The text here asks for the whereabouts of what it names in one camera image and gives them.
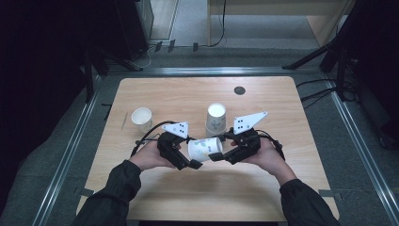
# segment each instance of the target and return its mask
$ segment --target hand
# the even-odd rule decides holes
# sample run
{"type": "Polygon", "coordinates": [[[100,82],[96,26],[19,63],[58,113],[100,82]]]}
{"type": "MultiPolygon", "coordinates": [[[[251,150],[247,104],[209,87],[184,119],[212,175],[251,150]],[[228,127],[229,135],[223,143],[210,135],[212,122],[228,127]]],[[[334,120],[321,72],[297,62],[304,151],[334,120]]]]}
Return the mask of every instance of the hand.
{"type": "Polygon", "coordinates": [[[156,167],[175,168],[169,161],[162,157],[157,148],[157,141],[150,141],[144,145],[129,161],[138,166],[141,171],[156,167]]]}
{"type": "Polygon", "coordinates": [[[293,170],[279,156],[276,148],[267,138],[261,138],[261,148],[255,155],[241,162],[254,164],[266,170],[277,178],[281,186],[296,178],[293,170]]]}

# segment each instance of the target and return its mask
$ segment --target wire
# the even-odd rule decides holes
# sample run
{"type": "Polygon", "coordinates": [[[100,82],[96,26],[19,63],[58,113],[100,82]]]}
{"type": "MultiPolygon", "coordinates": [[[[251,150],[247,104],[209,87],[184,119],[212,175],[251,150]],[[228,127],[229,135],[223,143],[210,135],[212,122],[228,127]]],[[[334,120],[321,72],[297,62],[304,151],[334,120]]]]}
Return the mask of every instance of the wire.
{"type": "Polygon", "coordinates": [[[155,46],[152,46],[151,48],[149,48],[149,49],[146,51],[147,58],[149,59],[149,62],[148,62],[145,66],[140,66],[140,65],[138,65],[138,64],[135,64],[135,63],[132,62],[132,61],[130,61],[130,64],[131,64],[131,65],[134,65],[134,66],[136,66],[136,67],[138,67],[138,68],[147,68],[148,66],[150,66],[151,63],[152,63],[152,58],[151,58],[151,56],[150,56],[150,50],[153,49],[154,47],[155,47],[155,46]]]}
{"type": "Polygon", "coordinates": [[[224,34],[225,34],[226,1],[227,0],[224,0],[224,3],[223,3],[222,36],[220,37],[220,40],[217,43],[212,44],[212,45],[200,45],[201,47],[211,47],[212,48],[212,47],[217,46],[223,40],[224,34]]]}
{"type": "MultiPolygon", "coordinates": [[[[219,4],[217,4],[217,11],[220,11],[220,5],[219,5],[219,4]]],[[[217,13],[217,19],[219,20],[220,26],[223,27],[223,23],[222,23],[222,21],[220,20],[220,14],[218,14],[218,13],[217,13]]]]}
{"type": "Polygon", "coordinates": [[[140,143],[140,141],[139,140],[137,140],[136,141],[136,145],[141,145],[141,144],[146,144],[148,141],[155,141],[155,140],[158,140],[156,137],[158,137],[158,136],[161,136],[160,134],[156,134],[156,135],[154,135],[154,136],[151,136],[151,137],[149,137],[149,138],[145,138],[145,139],[143,139],[143,141],[142,141],[142,143],[140,143]]]}
{"type": "Polygon", "coordinates": [[[264,130],[255,130],[256,132],[262,132],[263,134],[266,134],[267,136],[270,136],[269,134],[267,134],[264,130]]]}
{"type": "Polygon", "coordinates": [[[331,92],[326,92],[325,94],[323,94],[322,96],[318,97],[315,101],[313,101],[311,104],[304,106],[303,108],[306,109],[314,104],[316,104],[316,102],[320,101],[321,99],[323,99],[324,97],[327,97],[327,95],[329,95],[331,92]]]}
{"type": "Polygon", "coordinates": [[[315,83],[315,82],[322,82],[322,81],[332,81],[332,82],[336,82],[337,79],[327,79],[327,78],[325,78],[325,79],[316,79],[316,80],[311,80],[311,81],[299,83],[298,85],[296,85],[296,87],[298,88],[298,87],[300,87],[300,86],[302,86],[302,85],[305,85],[305,84],[315,83]]]}
{"type": "Polygon", "coordinates": [[[336,88],[323,89],[323,90],[318,91],[318,92],[316,92],[316,93],[314,93],[314,94],[312,94],[312,95],[309,95],[309,96],[306,96],[306,97],[302,97],[302,98],[300,99],[300,101],[301,101],[302,103],[304,103],[304,102],[306,102],[306,101],[308,101],[308,100],[310,100],[310,99],[312,99],[312,98],[317,98],[317,97],[319,97],[319,95],[324,94],[325,92],[331,93],[332,91],[335,91],[335,90],[336,90],[336,88]]]}
{"type": "Polygon", "coordinates": [[[149,136],[150,133],[152,133],[152,131],[154,131],[156,128],[158,128],[159,126],[163,125],[163,124],[174,124],[176,122],[174,121],[162,121],[158,124],[156,124],[149,132],[147,132],[147,134],[144,135],[144,137],[136,142],[136,146],[133,148],[132,150],[132,154],[130,156],[133,156],[134,154],[137,153],[138,151],[138,147],[140,147],[141,144],[144,143],[144,140],[147,139],[147,137],[149,136]]]}

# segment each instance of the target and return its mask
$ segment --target black cable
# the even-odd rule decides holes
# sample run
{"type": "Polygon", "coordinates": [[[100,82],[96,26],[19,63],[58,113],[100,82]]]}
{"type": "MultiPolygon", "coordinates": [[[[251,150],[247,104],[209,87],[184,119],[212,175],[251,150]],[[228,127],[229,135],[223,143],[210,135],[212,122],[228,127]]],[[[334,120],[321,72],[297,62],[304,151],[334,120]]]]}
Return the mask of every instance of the black cable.
{"type": "Polygon", "coordinates": [[[332,91],[335,91],[335,90],[336,90],[336,88],[323,89],[323,90],[318,91],[318,92],[316,92],[316,93],[314,93],[314,94],[312,94],[312,95],[309,95],[309,96],[306,96],[306,97],[302,97],[302,98],[300,99],[300,101],[303,103],[303,102],[305,102],[305,101],[308,101],[309,99],[318,97],[318,95],[320,95],[320,94],[324,94],[325,92],[331,93],[332,91]]]}
{"type": "Polygon", "coordinates": [[[224,4],[223,4],[223,19],[222,19],[222,28],[223,28],[223,30],[222,30],[222,36],[220,37],[220,40],[217,43],[212,44],[212,45],[200,45],[201,47],[211,47],[212,48],[212,47],[217,46],[223,40],[224,33],[225,33],[226,1],[227,0],[224,0],[224,4]]]}
{"type": "Polygon", "coordinates": [[[136,140],[136,145],[138,145],[138,144],[145,144],[146,141],[157,141],[158,139],[155,138],[155,137],[158,137],[158,136],[161,136],[161,135],[160,135],[160,134],[156,134],[156,135],[153,136],[152,138],[145,138],[145,139],[143,140],[143,143],[140,143],[140,140],[136,140]]]}
{"type": "Polygon", "coordinates": [[[156,128],[158,128],[161,125],[174,124],[174,123],[176,123],[176,122],[174,122],[174,121],[162,121],[162,122],[156,124],[149,132],[147,132],[147,134],[144,135],[144,137],[140,141],[138,141],[138,143],[136,143],[136,146],[133,148],[132,154],[130,156],[133,156],[135,153],[137,153],[138,147],[140,147],[140,145],[144,143],[144,141],[147,139],[149,134],[152,133],[152,131],[154,131],[156,128]]]}
{"type": "Polygon", "coordinates": [[[312,102],[311,104],[304,106],[303,108],[306,109],[314,104],[316,104],[316,102],[320,101],[321,99],[323,99],[324,97],[326,97],[327,95],[329,95],[331,92],[326,92],[325,94],[323,94],[322,96],[318,97],[314,102],[312,102]]]}
{"type": "Polygon", "coordinates": [[[275,146],[275,150],[277,151],[277,153],[281,156],[282,159],[284,159],[285,161],[285,156],[284,156],[284,152],[282,151],[282,145],[279,143],[278,140],[273,139],[269,134],[267,134],[265,131],[263,130],[256,130],[257,132],[262,132],[262,135],[259,135],[259,137],[263,137],[263,138],[267,138],[268,140],[270,140],[273,144],[273,146],[275,146]]]}
{"type": "Polygon", "coordinates": [[[336,82],[337,79],[327,79],[327,78],[325,78],[325,79],[316,79],[316,80],[311,80],[311,81],[306,81],[306,82],[303,82],[303,83],[299,83],[298,85],[296,85],[296,87],[298,88],[298,87],[300,87],[300,86],[302,86],[302,85],[305,85],[305,84],[315,83],[315,82],[322,82],[322,81],[332,81],[332,82],[336,82]]]}

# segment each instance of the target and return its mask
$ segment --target metal frame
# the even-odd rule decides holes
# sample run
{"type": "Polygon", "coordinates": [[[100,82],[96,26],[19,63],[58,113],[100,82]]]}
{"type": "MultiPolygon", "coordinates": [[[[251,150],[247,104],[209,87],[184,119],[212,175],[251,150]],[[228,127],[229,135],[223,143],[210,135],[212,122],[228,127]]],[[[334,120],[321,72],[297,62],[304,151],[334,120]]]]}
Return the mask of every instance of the metal frame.
{"type": "MultiPolygon", "coordinates": [[[[295,71],[286,71],[281,67],[253,67],[253,68],[241,68],[241,67],[222,67],[222,68],[158,68],[158,69],[148,69],[144,72],[127,73],[126,69],[111,69],[112,74],[121,75],[128,74],[130,77],[168,77],[168,76],[209,76],[209,75],[219,75],[219,76],[263,76],[267,74],[293,74],[293,73],[320,73],[318,68],[315,67],[302,67],[295,71]]],[[[71,162],[74,157],[74,153],[79,144],[80,138],[86,128],[88,123],[88,118],[90,117],[91,111],[95,105],[98,96],[98,90],[101,88],[103,79],[100,75],[97,75],[95,81],[95,91],[93,98],[89,103],[86,104],[83,109],[82,115],[77,123],[75,130],[73,131],[71,140],[62,156],[61,162],[59,163],[58,169],[53,177],[51,184],[46,190],[45,196],[41,203],[40,209],[35,217],[33,225],[45,225],[48,217],[56,202],[57,195],[61,189],[63,182],[65,181],[66,175],[70,168],[71,162]]],[[[327,82],[327,87],[332,88],[334,85],[331,82],[327,82]]],[[[399,207],[398,203],[393,196],[393,192],[389,188],[384,176],[382,175],[377,163],[374,161],[370,150],[367,148],[362,135],[356,126],[346,103],[340,100],[337,93],[332,93],[332,99],[336,105],[346,129],[351,136],[355,147],[358,151],[360,159],[368,172],[370,179],[377,192],[392,225],[399,225],[399,207]]]]}

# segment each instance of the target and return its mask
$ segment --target paper cup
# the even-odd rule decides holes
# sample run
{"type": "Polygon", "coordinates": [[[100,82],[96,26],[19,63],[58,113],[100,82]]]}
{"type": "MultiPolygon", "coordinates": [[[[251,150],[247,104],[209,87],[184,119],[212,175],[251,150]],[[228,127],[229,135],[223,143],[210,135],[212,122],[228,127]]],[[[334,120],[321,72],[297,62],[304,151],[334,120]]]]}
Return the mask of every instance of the paper cup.
{"type": "Polygon", "coordinates": [[[206,127],[213,133],[219,133],[226,128],[226,107],[223,104],[214,103],[208,107],[206,127]]]}
{"type": "Polygon", "coordinates": [[[150,131],[152,127],[152,113],[147,107],[140,107],[132,114],[132,122],[144,134],[150,131]]]}
{"type": "Polygon", "coordinates": [[[226,132],[226,128],[227,127],[225,126],[224,129],[222,129],[222,131],[214,132],[214,131],[210,130],[205,124],[205,137],[211,138],[213,136],[222,135],[222,134],[224,134],[226,132]]]}
{"type": "Polygon", "coordinates": [[[191,159],[195,159],[199,162],[205,162],[211,160],[209,154],[211,153],[222,153],[223,146],[219,138],[206,138],[190,140],[188,142],[188,155],[191,159]]]}

